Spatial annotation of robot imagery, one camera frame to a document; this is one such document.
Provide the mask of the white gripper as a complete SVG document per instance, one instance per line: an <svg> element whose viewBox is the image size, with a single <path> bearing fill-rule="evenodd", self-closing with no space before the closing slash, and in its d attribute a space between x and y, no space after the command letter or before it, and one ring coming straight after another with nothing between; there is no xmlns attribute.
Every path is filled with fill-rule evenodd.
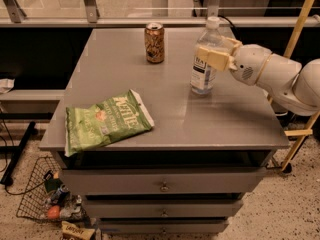
<svg viewBox="0 0 320 240"><path fill-rule="evenodd" d="M198 46L195 49L195 63L203 68L210 66L217 71L230 69L231 75L248 86L256 83L263 65L272 52L256 44L243 45L242 42L223 36L222 51Z"/></svg>

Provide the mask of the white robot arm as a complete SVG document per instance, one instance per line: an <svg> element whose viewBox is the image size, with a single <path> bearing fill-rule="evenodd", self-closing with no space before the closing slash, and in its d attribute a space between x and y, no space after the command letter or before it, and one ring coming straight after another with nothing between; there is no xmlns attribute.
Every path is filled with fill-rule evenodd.
<svg viewBox="0 0 320 240"><path fill-rule="evenodd" d="M201 38L195 46L191 86L209 93L217 72L229 71L248 86L265 90L280 106L301 116L319 111L319 61L306 65L257 44L226 38Z"/></svg>

